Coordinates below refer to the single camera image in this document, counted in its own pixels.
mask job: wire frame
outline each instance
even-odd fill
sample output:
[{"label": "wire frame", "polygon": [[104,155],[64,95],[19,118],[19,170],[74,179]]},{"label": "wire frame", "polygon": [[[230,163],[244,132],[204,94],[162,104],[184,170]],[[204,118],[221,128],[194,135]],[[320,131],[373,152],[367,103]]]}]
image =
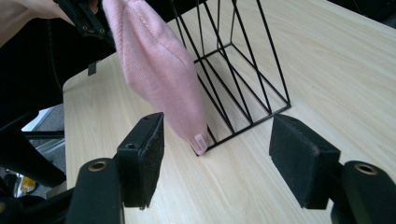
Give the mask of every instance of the wire frame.
[{"label": "wire frame", "polygon": [[260,0],[191,1],[179,14],[169,0],[169,25],[194,58],[211,149],[290,108],[290,98]]}]

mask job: wooden table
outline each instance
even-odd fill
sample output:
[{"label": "wooden table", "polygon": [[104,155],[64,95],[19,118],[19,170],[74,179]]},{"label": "wooden table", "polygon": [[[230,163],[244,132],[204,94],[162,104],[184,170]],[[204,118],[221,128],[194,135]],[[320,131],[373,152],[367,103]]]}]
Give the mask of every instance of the wooden table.
[{"label": "wooden table", "polygon": [[[396,180],[396,30],[323,0],[262,5],[290,92],[285,114],[341,149],[341,163],[366,161]],[[138,120],[156,112],[127,87],[117,55],[97,66],[64,85],[69,188],[82,164],[113,157]],[[331,223],[332,203],[299,207],[268,155],[271,128],[270,119],[196,157],[165,125],[151,207],[125,209],[127,223]]]}]

